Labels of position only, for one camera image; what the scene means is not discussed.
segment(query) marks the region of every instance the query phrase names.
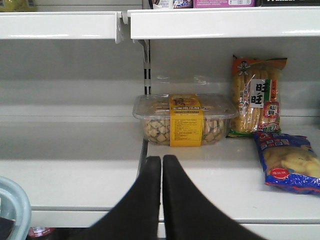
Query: red logo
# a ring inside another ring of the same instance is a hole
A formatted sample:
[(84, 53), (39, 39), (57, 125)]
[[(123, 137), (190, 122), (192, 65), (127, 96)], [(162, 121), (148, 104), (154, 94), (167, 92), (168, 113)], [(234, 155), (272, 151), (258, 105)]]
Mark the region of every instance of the red logo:
[(275, 167), (272, 168), (270, 171), (270, 175), (272, 175), (273, 177), (275, 177), (276, 179), (286, 179), (289, 176), (289, 171), (285, 168), (282, 167)]

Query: white panel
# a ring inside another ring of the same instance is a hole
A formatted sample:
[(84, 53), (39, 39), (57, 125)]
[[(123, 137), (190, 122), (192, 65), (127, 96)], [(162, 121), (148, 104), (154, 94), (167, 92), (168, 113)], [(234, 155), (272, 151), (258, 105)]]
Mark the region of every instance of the white panel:
[(136, 121), (1, 122), (0, 133), (0, 175), (21, 185), (33, 210), (107, 211), (137, 176)]
[[(282, 126), (282, 132), (307, 136), (320, 154), (320, 126)], [(148, 156), (176, 155), (199, 190), (242, 224), (319, 224), (319, 197), (294, 194), (264, 184), (253, 139), (227, 138), (214, 145), (148, 145)]]
[(30, 225), (49, 228), (88, 228), (107, 213), (107, 211), (33, 210)]
[(5, 12), (0, 16), (0, 39), (121, 40), (121, 14), (100, 12)]
[(128, 12), (131, 16), (132, 39), (320, 36), (319, 13), (318, 6), (130, 10)]
[(130, 39), (3, 40), (0, 51), (0, 116), (132, 117), (144, 94), (142, 47)]
[(243, 224), (268, 240), (315, 240), (320, 224)]
[(237, 57), (287, 57), (279, 79), (282, 116), (320, 116), (320, 37), (151, 41), (151, 89), (159, 93), (231, 94)]

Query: black object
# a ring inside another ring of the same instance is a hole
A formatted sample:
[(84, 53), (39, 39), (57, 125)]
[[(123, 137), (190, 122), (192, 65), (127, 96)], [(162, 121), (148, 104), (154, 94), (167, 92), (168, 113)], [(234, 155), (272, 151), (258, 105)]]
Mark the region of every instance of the black object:
[(13, 220), (0, 217), (0, 240), (6, 240), (9, 237), (14, 224)]
[(147, 157), (138, 178), (118, 204), (69, 240), (157, 240), (161, 159)]
[(264, 240), (215, 207), (174, 155), (163, 157), (162, 199), (167, 240)]
[(320, 0), (262, 0), (262, 7), (275, 6), (319, 6)]

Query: red bottle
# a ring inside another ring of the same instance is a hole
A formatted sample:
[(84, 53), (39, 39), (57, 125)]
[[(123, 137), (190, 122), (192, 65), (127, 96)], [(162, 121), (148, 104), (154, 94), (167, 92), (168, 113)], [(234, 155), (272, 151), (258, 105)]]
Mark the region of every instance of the red bottle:
[(30, 227), (26, 240), (58, 240), (55, 227)]

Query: clear plastic lid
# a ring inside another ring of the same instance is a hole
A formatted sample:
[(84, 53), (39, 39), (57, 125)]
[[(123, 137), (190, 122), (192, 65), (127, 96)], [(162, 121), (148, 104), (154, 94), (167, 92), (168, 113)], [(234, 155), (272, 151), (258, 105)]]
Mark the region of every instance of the clear plastic lid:
[[(196, 94), (204, 118), (232, 119), (238, 116), (238, 110), (221, 94)], [(133, 107), (133, 116), (137, 119), (170, 119), (169, 95), (140, 95)]]

